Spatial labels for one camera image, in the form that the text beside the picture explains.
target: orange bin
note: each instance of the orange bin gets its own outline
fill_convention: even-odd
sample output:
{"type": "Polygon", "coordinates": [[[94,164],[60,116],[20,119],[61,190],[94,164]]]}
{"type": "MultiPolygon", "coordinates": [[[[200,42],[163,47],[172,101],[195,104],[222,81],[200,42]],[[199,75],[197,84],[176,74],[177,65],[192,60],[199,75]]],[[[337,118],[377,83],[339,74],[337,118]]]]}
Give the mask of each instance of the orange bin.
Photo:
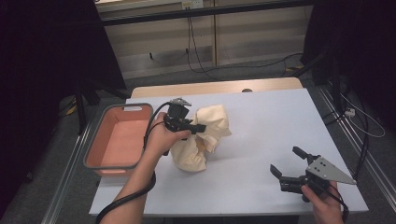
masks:
{"type": "Polygon", "coordinates": [[[129,175],[143,153],[143,137],[152,106],[113,105],[100,119],[84,165],[101,176],[129,175]]]}

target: white tabletop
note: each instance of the white tabletop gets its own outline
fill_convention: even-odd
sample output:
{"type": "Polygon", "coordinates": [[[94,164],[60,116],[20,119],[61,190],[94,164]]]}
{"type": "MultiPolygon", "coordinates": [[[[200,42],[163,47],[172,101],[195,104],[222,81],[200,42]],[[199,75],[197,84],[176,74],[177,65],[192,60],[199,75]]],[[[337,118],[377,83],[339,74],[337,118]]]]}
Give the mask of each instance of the white tabletop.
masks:
{"type": "MultiPolygon", "coordinates": [[[[128,103],[149,103],[156,109],[173,98],[139,98],[128,103]]],[[[304,175],[307,163],[292,152],[294,146],[320,154],[349,174],[305,89],[189,95],[183,99],[192,103],[189,116],[199,107],[225,105],[233,134],[222,138],[216,152],[207,155],[207,168],[201,173],[179,170],[171,155],[162,157],[156,168],[157,184],[148,194],[146,216],[311,213],[311,203],[304,203],[300,194],[280,191],[278,180],[269,171],[273,164],[283,175],[304,175]]],[[[125,181],[125,177],[103,177],[90,214],[97,215],[111,203],[125,181]]],[[[338,186],[352,213],[368,210],[356,186],[338,186]]]]}

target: beige towel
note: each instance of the beige towel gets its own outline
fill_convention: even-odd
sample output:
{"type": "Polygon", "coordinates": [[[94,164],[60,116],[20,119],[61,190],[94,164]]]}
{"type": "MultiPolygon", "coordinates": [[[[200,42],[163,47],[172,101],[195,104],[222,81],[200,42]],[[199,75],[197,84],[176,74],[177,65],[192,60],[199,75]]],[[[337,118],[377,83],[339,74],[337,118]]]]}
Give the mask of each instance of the beige towel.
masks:
{"type": "Polygon", "coordinates": [[[171,154],[178,168],[197,172],[206,169],[205,151],[215,152],[221,137],[231,135],[224,105],[211,105],[198,109],[191,124],[204,124],[204,133],[191,135],[187,141],[177,141],[171,154]]]}

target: metal rod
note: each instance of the metal rod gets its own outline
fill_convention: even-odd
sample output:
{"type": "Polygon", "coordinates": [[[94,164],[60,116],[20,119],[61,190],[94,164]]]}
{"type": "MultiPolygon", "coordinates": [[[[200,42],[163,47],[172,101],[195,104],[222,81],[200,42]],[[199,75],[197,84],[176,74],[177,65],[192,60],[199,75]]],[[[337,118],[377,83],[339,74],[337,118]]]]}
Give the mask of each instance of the metal rod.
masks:
{"type": "Polygon", "coordinates": [[[338,0],[333,0],[333,1],[281,0],[281,1],[273,1],[273,2],[265,2],[265,3],[257,3],[257,4],[246,4],[246,5],[237,5],[237,6],[227,6],[227,7],[205,7],[205,8],[196,8],[190,10],[178,10],[178,11],[138,15],[138,16],[117,17],[117,18],[102,19],[101,21],[84,21],[84,22],[75,22],[75,23],[67,23],[67,24],[58,24],[57,26],[61,26],[61,27],[69,26],[72,28],[87,27],[87,26],[88,27],[113,26],[113,25],[146,22],[146,21],[165,21],[165,20],[181,19],[188,17],[191,18],[191,17],[211,16],[211,15],[268,10],[268,9],[286,8],[286,7],[304,7],[304,6],[311,6],[311,5],[323,4],[323,3],[330,4],[335,1],[338,0]]]}

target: human hand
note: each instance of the human hand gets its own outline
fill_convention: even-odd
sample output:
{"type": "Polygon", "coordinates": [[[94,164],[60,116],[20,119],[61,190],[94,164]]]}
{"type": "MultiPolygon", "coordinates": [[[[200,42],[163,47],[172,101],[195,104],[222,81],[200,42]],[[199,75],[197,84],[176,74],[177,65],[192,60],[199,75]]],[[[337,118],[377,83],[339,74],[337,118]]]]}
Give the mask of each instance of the human hand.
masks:
{"type": "MultiPolygon", "coordinates": [[[[339,197],[337,192],[337,183],[330,181],[330,184],[334,187],[329,187],[329,192],[336,197],[339,197]]],[[[318,197],[315,192],[304,185],[301,187],[301,191],[309,201],[314,205],[314,216],[318,224],[343,224],[341,215],[341,205],[332,197],[323,193],[323,197],[318,197]]]]}
{"type": "Polygon", "coordinates": [[[165,113],[160,112],[157,119],[152,123],[152,130],[148,136],[148,144],[146,147],[147,150],[154,151],[160,156],[169,150],[176,141],[187,138],[191,135],[190,130],[173,133],[166,129],[163,123],[164,116],[165,113]]]}

